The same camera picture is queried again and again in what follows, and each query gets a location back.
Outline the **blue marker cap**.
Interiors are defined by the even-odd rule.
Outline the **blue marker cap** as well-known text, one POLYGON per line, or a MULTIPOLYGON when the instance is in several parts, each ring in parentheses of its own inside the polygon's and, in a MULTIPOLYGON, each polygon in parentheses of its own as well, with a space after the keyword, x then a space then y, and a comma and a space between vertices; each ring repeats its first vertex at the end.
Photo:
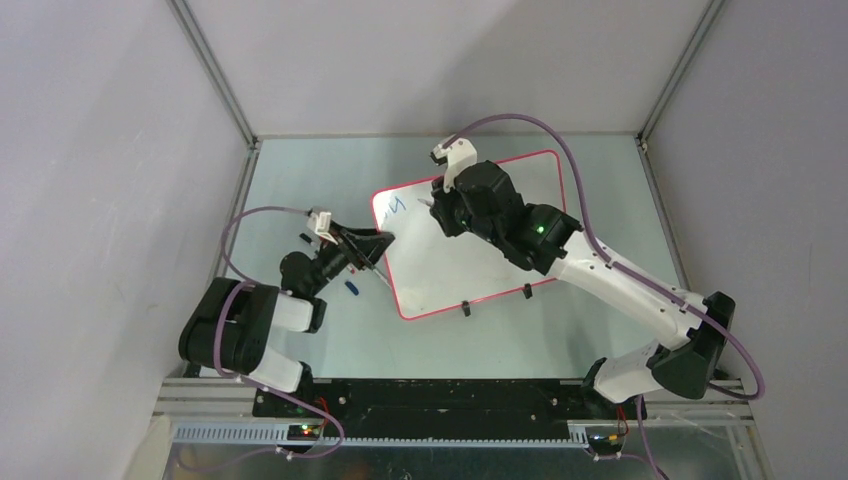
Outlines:
POLYGON ((344 285, 354 296, 358 296, 360 294, 358 287, 354 285, 351 281, 345 281, 344 285))

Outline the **pink framed whiteboard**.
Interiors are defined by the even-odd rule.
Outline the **pink framed whiteboard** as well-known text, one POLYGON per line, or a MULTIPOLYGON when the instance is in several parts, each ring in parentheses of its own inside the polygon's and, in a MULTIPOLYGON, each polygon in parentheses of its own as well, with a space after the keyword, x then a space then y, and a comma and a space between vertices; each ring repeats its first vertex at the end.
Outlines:
MULTIPOLYGON (((557 153, 542 150, 493 162, 511 177, 527 203, 566 206, 562 166, 557 153)), ((425 178, 376 191, 371 197, 378 230, 396 239, 382 257, 392 284, 396 310, 407 321, 470 307, 536 287, 548 277, 524 271, 507 261, 489 243, 470 233, 445 236, 429 208, 432 179, 425 178)))

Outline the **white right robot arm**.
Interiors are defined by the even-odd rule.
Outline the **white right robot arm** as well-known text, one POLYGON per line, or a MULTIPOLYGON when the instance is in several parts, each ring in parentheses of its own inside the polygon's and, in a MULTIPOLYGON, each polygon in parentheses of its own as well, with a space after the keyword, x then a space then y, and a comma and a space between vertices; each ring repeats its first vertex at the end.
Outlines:
POLYGON ((435 178, 427 205, 445 236, 473 234, 517 268, 579 287, 652 332, 647 346, 592 365, 581 392, 588 414, 606 418, 621 403, 657 390, 690 400, 705 396, 726 344, 721 332, 735 310, 732 298, 659 281, 563 210, 525 202, 491 161, 435 178))

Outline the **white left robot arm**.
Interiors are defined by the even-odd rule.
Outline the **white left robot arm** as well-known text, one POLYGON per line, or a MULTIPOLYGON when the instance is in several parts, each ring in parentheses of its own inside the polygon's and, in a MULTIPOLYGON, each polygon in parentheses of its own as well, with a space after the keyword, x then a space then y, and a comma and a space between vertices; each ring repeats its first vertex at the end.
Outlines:
POLYGON ((395 241, 390 232, 335 222, 330 234, 314 254, 282 258, 279 286, 256 283, 235 292, 237 280, 215 278, 181 332, 180 357, 279 390, 277 402, 292 416, 311 412, 316 390, 309 365, 274 347, 271 336, 316 333, 327 309, 321 290, 345 270, 373 269, 395 241))

